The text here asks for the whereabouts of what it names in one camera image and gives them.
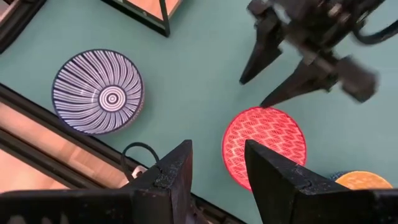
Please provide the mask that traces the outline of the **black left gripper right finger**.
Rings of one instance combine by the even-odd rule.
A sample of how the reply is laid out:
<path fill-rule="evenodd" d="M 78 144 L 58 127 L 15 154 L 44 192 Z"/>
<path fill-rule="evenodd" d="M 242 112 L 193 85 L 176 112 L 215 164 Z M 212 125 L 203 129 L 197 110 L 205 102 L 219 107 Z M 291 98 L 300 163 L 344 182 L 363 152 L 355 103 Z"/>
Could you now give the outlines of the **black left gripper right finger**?
<path fill-rule="evenodd" d="M 244 156 L 263 223 L 397 224 L 397 189 L 350 190 L 252 139 Z"/>

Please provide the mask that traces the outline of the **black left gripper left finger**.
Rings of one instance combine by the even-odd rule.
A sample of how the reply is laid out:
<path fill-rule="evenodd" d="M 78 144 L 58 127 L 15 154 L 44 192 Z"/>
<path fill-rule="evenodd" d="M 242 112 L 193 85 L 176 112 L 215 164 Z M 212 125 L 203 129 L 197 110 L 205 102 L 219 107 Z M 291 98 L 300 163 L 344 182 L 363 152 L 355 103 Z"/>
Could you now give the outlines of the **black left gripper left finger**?
<path fill-rule="evenodd" d="M 120 189 L 6 192 L 1 223 L 185 223 L 192 162 L 192 141 L 184 140 Z"/>

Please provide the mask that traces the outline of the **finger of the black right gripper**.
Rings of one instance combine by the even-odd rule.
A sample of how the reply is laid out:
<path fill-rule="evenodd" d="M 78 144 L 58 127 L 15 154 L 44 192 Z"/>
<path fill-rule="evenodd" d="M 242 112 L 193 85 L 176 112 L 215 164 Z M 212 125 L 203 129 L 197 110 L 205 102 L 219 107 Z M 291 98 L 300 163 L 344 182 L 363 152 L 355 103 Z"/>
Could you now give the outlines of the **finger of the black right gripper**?
<path fill-rule="evenodd" d="M 330 91 L 337 81 L 336 75 L 325 71 L 318 65 L 306 65 L 301 61 L 294 72 L 266 96 L 260 106 L 268 108 L 317 90 Z"/>
<path fill-rule="evenodd" d="M 279 44 L 283 41 L 281 22 L 278 19 L 264 19 L 256 23 L 256 42 L 243 70 L 239 82 L 246 84 L 268 67 L 281 53 Z"/>

